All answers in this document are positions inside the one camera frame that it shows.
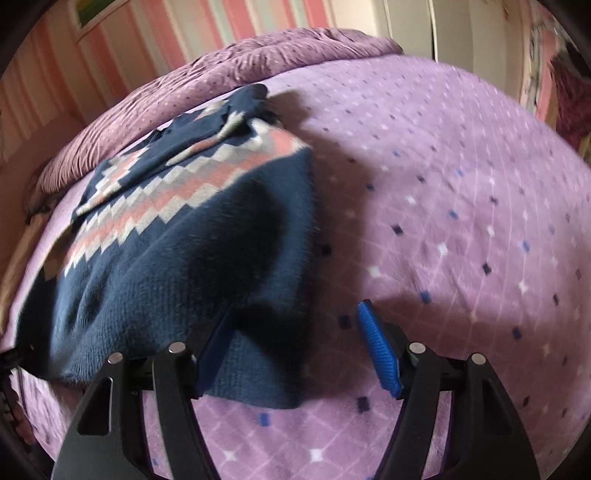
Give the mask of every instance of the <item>striped wallpaper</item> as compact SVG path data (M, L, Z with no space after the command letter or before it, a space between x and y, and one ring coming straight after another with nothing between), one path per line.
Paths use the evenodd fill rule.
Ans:
M60 112L88 124L136 87L236 40L334 26L330 0L129 0L79 40L59 0L0 79L4 160Z

